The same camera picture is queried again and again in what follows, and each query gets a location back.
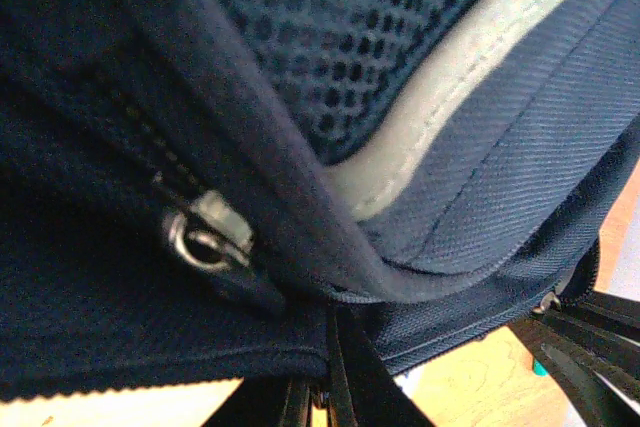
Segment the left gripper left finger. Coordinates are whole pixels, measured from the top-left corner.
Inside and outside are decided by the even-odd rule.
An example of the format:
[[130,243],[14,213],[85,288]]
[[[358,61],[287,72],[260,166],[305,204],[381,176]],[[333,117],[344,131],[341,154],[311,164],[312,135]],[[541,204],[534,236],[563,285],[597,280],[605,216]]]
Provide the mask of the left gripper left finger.
[[202,426],[312,426],[314,396],[325,392],[328,376],[245,378]]

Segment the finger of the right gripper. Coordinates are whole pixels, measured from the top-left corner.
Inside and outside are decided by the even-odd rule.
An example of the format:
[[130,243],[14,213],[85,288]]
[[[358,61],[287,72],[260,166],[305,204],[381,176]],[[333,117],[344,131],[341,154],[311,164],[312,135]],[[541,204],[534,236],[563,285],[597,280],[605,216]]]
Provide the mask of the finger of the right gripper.
[[639,303],[593,292],[552,300],[509,325],[588,426],[637,426]]

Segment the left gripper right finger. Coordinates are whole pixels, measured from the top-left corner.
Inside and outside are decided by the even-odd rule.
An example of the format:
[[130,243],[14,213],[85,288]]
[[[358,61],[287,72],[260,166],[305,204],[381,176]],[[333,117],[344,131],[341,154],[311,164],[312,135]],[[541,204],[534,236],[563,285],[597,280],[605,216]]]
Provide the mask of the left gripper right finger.
[[353,313],[329,308],[328,421],[331,426],[430,426],[389,374]]

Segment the navy blue backpack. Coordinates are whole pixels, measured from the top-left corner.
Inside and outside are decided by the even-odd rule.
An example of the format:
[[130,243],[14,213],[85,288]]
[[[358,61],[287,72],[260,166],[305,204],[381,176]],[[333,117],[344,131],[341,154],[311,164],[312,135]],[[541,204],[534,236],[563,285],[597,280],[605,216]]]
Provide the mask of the navy blue backpack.
[[639,0],[1,0],[1,397],[392,373],[572,271]]

